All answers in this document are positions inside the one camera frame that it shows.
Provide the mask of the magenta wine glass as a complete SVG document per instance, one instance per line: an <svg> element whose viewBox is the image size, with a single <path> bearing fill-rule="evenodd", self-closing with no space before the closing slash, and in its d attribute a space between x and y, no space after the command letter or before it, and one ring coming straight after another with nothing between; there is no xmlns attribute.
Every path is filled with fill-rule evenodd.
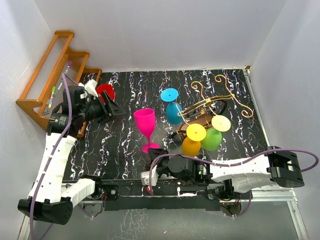
<svg viewBox="0 0 320 240"><path fill-rule="evenodd" d="M142 147L142 151L148 153L149 148L158 149L159 145L151 141L151 136L156 127L155 110L152 108L143 108L135 111L133 115L138 130L148 141L148 143Z"/></svg>

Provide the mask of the blue wine glass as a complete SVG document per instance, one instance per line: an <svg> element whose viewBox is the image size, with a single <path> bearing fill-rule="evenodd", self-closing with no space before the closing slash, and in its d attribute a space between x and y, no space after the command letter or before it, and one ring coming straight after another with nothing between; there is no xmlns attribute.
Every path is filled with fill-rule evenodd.
<svg viewBox="0 0 320 240"><path fill-rule="evenodd" d="M179 92L175 88L166 88L160 94L162 101L167 102L166 116L170 124L178 125L183 122L183 118L179 116L179 112L182 111L182 107L176 100L179 96Z"/></svg>

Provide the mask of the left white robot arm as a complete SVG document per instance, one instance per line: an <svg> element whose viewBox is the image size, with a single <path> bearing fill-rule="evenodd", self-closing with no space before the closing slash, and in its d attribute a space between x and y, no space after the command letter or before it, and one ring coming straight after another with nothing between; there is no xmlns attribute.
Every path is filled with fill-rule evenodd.
<svg viewBox="0 0 320 240"><path fill-rule="evenodd" d="M69 155L85 122L106 123L125 111L106 90L96 93L80 85L63 90L63 101L52 109L46 129L45 150L40 168L27 198L17 209L32 220L65 225L73 208L86 197L103 195L100 177L85 175L62 189Z"/></svg>

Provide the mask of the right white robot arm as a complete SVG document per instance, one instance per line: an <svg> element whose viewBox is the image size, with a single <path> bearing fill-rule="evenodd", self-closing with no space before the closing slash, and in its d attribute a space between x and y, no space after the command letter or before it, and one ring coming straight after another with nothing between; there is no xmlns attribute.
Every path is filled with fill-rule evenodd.
<svg viewBox="0 0 320 240"><path fill-rule="evenodd" d="M144 186L156 186L158 178L170 175L183 182L222 183L223 194L233 199L239 194L278 185L300 188L305 185L297 154L285 148L271 146L252 157L227 161L203 160L180 154L160 154L148 171L140 175Z"/></svg>

